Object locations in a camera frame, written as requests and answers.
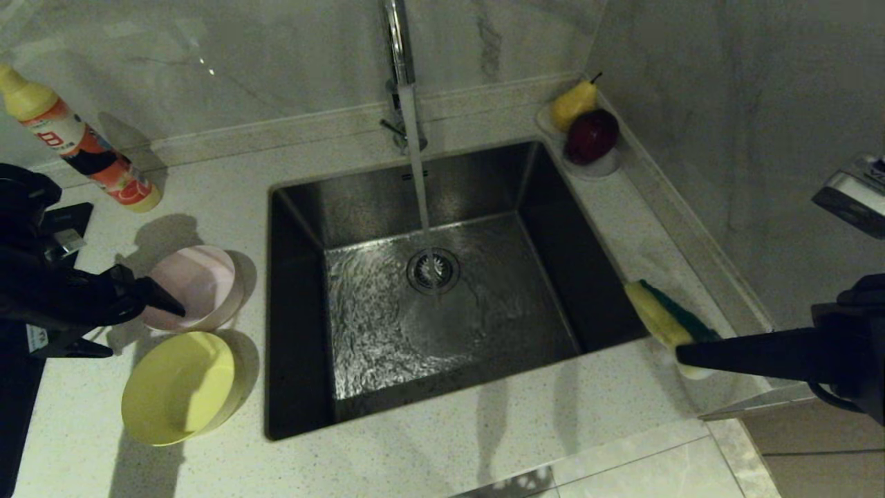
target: pink bowl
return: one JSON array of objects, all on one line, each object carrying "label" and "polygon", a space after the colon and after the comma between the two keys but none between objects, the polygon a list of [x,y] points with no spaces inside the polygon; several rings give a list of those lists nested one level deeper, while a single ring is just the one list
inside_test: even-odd
[{"label": "pink bowl", "polygon": [[144,324],[158,331],[211,331],[236,313],[242,282],[234,260],[218,247],[194,245],[170,254],[150,271],[161,287],[185,309],[177,316],[154,307],[142,313]]}]

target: countertop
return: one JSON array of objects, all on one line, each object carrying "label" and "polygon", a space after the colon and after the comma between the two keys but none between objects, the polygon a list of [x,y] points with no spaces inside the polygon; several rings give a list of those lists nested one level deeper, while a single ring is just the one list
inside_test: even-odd
[{"label": "countertop", "polygon": [[[426,155],[540,138],[537,109],[520,105],[426,122]],[[65,189],[61,205],[96,206],[78,268],[100,272],[121,261],[140,275],[170,252],[200,243],[234,254],[248,300],[220,334],[245,359],[254,387],[217,431],[177,446],[145,447],[124,434],[119,400],[134,363],[162,337],[137,320],[95,331],[87,337],[97,335],[117,355],[47,363],[15,495],[449,496],[766,389],[761,379],[727,373],[686,380],[646,338],[269,441],[263,429],[269,192],[394,163],[404,160],[389,135],[371,131],[149,172],[165,198],[147,214],[129,213],[92,185]],[[624,278],[649,279],[724,336],[733,334],[624,171],[596,181],[566,178]]]}]

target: water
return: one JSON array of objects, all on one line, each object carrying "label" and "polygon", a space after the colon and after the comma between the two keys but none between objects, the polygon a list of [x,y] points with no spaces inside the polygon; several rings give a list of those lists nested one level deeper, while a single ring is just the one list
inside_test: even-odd
[{"label": "water", "polygon": [[[412,163],[412,178],[415,180],[415,194],[418,195],[418,211],[421,217],[421,234],[427,240],[427,231],[430,230],[430,218],[427,215],[427,190],[424,187],[424,167],[421,165],[420,134],[418,133],[418,114],[415,106],[415,85],[399,86],[400,109],[403,111],[405,121],[405,136],[409,142],[409,161]],[[434,255],[430,247],[426,250],[427,258],[433,263]],[[439,275],[442,269],[431,264],[433,271]]]},{"label": "water", "polygon": [[[336,399],[419,379],[422,390],[446,393],[577,353],[516,214],[428,235],[326,252]],[[458,283],[443,294],[418,292],[406,278],[411,256],[427,247],[458,257]],[[485,373],[448,377],[464,369]]]}]

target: marble wall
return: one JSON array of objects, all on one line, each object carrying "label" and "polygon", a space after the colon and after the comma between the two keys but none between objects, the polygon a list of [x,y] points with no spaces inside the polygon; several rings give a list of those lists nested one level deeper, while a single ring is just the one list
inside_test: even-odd
[{"label": "marble wall", "polygon": [[[419,93],[580,71],[605,0],[407,0]],[[118,146],[384,100],[377,0],[0,0],[0,59]],[[0,119],[0,160],[50,152]]]},{"label": "marble wall", "polygon": [[806,325],[885,242],[815,206],[858,152],[883,152],[881,0],[619,0],[587,71],[781,327]]}]

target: yellow bowl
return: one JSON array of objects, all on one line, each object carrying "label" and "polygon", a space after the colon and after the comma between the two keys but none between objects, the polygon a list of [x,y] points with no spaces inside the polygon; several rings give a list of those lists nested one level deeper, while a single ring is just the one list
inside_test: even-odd
[{"label": "yellow bowl", "polygon": [[208,332],[173,336],[150,351],[123,391],[123,425],[133,439],[167,446],[221,425],[236,409],[240,383],[227,343]]}]

